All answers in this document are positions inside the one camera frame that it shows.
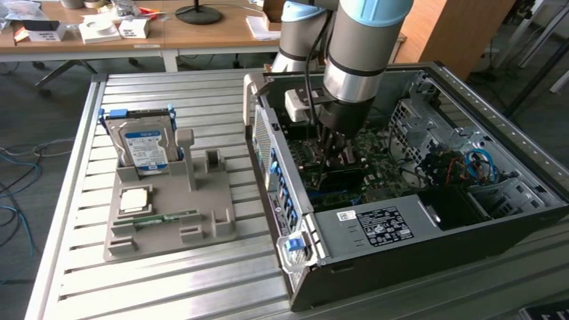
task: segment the white box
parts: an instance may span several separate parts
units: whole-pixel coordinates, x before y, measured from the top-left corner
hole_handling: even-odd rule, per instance
[[[60,23],[59,21],[43,21],[43,22],[51,22],[52,25],[51,26],[45,25],[47,27],[45,30],[37,30],[43,28],[35,28],[36,30],[27,29],[29,40],[32,42],[61,41],[67,31],[64,24]]]
[[[79,31],[81,32],[84,44],[121,39],[119,30],[111,22],[83,22],[79,25]]]
[[[127,39],[145,39],[149,25],[148,19],[124,20],[119,26],[119,32]]]

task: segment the desk lamp base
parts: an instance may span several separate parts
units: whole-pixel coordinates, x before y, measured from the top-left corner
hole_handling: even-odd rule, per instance
[[[176,17],[191,25],[211,25],[221,20],[221,12],[213,8],[200,6],[181,7],[175,12]]]

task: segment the blue hard drive label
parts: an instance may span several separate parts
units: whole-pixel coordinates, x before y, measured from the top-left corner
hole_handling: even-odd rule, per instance
[[[159,130],[125,133],[124,140],[139,170],[152,174],[152,171],[167,167],[167,151],[160,145],[161,132]]]
[[[356,216],[373,247],[413,238],[397,207],[357,213]]]

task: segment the light blue robot arm cap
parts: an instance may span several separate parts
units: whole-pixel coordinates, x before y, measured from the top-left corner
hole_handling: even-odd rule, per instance
[[[295,3],[287,1],[283,7],[283,22],[296,22],[300,20],[310,19],[322,13],[325,9],[318,7],[313,7],[310,5],[301,5],[300,3]]]
[[[388,27],[402,21],[413,0],[340,0],[348,16],[369,27]]]

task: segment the wooden desk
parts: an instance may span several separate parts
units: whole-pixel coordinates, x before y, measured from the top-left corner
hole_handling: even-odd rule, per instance
[[[163,1],[140,1],[143,7],[161,10]],[[41,10],[51,18],[65,23],[79,24],[83,22],[83,15],[92,15],[97,11],[95,9],[65,9],[59,2],[44,2]],[[15,30],[20,28],[21,24],[16,23]],[[0,42],[1,53],[35,53],[41,52],[75,52],[75,51],[117,51],[128,49],[148,49],[149,47],[164,47],[164,21],[155,19],[151,22],[151,31],[148,39],[123,39],[117,41],[83,44],[81,34],[79,30],[68,31],[65,38],[61,42],[32,42],[29,38],[21,40],[11,48],[4,47],[4,42]]]
[[[189,25],[175,17],[173,12],[191,2],[136,1],[141,7],[168,12],[165,20],[155,19],[151,22],[148,39],[123,39],[85,45],[79,31],[68,31],[61,42],[31,42],[25,39],[15,43],[13,30],[20,28],[16,23],[13,30],[4,30],[0,34],[0,62],[163,57],[165,70],[173,72],[177,71],[179,55],[279,51],[279,41],[256,41],[249,34],[245,17],[259,13],[243,8],[216,6],[224,14],[220,23]],[[251,6],[247,0],[225,0],[224,3]],[[83,15],[96,12],[87,8],[65,9],[59,2],[44,2],[41,9],[51,19],[67,23],[80,23]]]
[[[220,2],[251,7],[256,10],[260,8],[256,5],[249,5],[248,0],[201,0],[200,4]],[[261,16],[260,13],[237,7],[216,5],[215,8],[223,14],[221,21],[215,25],[189,25],[180,21],[173,14],[177,9],[187,5],[193,5],[193,1],[164,1],[164,10],[169,17],[164,24],[167,48],[279,46],[279,40],[257,41],[251,35],[245,17],[248,15],[259,17]]]

